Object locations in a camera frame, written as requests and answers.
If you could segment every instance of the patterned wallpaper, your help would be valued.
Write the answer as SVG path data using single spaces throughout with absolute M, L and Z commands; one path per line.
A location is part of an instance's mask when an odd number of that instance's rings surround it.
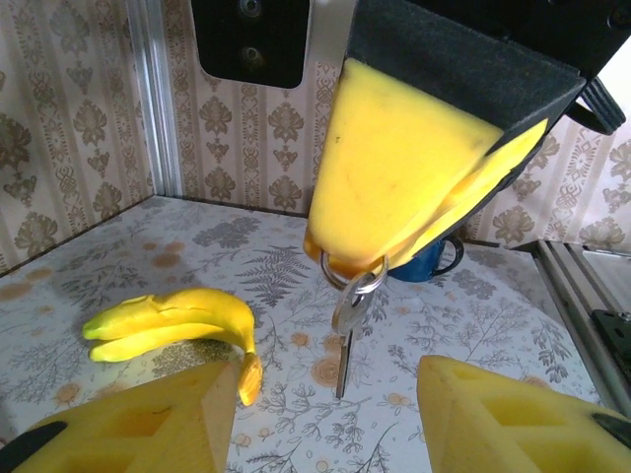
M 0 2 L 0 274 L 151 195 L 124 0 Z
M 185 0 L 165 18 L 184 193 L 307 213 L 338 69 L 312 63 L 292 91 L 220 81 L 196 58 Z M 631 250 L 631 123 L 613 137 L 563 119 L 512 186 L 467 225 L 515 246 L 538 238 Z

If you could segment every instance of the table surface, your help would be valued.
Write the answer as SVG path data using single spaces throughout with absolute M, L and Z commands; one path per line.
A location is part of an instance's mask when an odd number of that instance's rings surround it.
M 152 197 L 1 279 L 0 438 L 91 399 L 237 357 L 219 342 L 191 341 L 125 363 L 88 359 L 80 329 L 95 313 L 190 286 L 236 294 L 256 317 L 263 391 L 237 409 L 228 472 L 429 473 L 416 400 L 416 367 L 427 354 L 597 402 L 569 334 L 548 315 L 553 303 L 530 256 L 474 245 L 429 283 L 386 281 L 336 400 L 337 292 L 302 252 L 305 224 Z

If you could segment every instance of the mug handle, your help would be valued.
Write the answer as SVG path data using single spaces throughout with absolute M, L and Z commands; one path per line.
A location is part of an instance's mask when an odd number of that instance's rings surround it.
M 462 240 L 460 240 L 460 238 L 454 235 L 447 235 L 445 236 L 444 240 L 449 241 L 454 246 L 454 248 L 456 249 L 456 258 L 454 258 L 454 261 L 452 261 L 449 266 L 443 269 L 435 269 L 434 271 L 432 271 L 432 277 L 440 276 L 441 274 L 445 274 L 448 271 L 451 271 L 460 264 L 460 262 L 462 261 L 462 257 L 464 256 L 464 245 L 462 244 Z

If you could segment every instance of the metal key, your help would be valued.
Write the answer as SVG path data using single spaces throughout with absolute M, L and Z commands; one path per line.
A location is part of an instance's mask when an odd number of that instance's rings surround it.
M 355 276 L 340 294 L 337 306 L 333 312 L 331 325 L 333 330 L 339 334 L 342 344 L 337 388 L 335 390 L 335 397 L 338 399 L 344 396 L 346 383 L 348 382 L 348 366 L 351 359 L 353 331 L 360 327 L 366 318 L 368 308 L 375 295 L 374 290 L 367 294 L 359 293 L 375 279 L 376 277 L 373 273 L 361 273 Z

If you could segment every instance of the yellow banana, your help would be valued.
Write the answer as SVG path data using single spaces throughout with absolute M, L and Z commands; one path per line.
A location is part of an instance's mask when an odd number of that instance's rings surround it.
M 179 340 L 212 338 L 245 352 L 239 395 L 247 406 L 260 390 L 263 368 L 254 343 L 254 316 L 246 303 L 217 289 L 193 288 L 147 295 L 104 310 L 83 334 L 103 340 L 90 351 L 95 362 L 121 362 Z

